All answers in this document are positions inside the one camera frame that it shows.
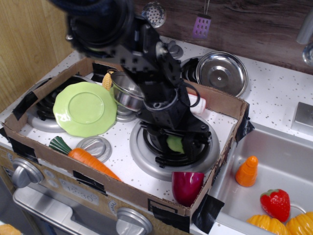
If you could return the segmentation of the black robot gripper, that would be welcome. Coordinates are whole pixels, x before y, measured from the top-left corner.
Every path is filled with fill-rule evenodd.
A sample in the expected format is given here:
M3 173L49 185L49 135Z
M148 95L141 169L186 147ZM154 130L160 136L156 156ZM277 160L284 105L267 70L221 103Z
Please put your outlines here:
M210 139L207 138L211 136L211 132L208 124L182 104L176 103L165 109L143 108L136 116L146 127L153 147L160 153L171 152L167 134L183 137L182 147L188 161L198 161L210 150Z

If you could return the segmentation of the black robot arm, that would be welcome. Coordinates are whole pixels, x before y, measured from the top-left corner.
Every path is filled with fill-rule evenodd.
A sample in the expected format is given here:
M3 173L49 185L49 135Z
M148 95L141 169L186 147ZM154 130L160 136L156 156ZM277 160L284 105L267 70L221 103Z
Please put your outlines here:
M144 94L137 112L141 126L163 153L169 137L179 138L183 158L200 158L211 138L209 127L191 113L180 62L158 32L134 11L130 0L55 0L67 15L68 39L87 57L119 64Z

